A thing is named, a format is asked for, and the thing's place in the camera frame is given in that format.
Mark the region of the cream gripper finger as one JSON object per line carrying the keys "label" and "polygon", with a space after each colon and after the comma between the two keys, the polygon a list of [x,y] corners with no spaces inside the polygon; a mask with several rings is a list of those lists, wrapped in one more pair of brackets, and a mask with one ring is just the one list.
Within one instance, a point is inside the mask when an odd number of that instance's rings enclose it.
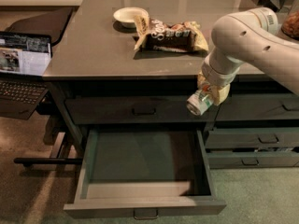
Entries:
{"label": "cream gripper finger", "polygon": [[197,88],[204,92],[211,92],[211,85],[202,73],[197,76]]}
{"label": "cream gripper finger", "polygon": [[210,88],[211,90],[211,96],[213,100],[214,105],[220,105],[223,103],[226,98],[228,97],[229,91],[230,91],[230,85],[226,86],[212,86]]}

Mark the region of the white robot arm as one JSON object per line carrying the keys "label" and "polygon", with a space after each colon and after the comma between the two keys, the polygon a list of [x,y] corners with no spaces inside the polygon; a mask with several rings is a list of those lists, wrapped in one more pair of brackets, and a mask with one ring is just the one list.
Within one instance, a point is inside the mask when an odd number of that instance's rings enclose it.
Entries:
{"label": "white robot arm", "polygon": [[299,94],[299,44],[276,36],[278,17],[266,7],[227,14],[212,30],[214,48],[205,57],[201,80],[211,85],[216,105],[228,96],[239,67],[249,63]]}

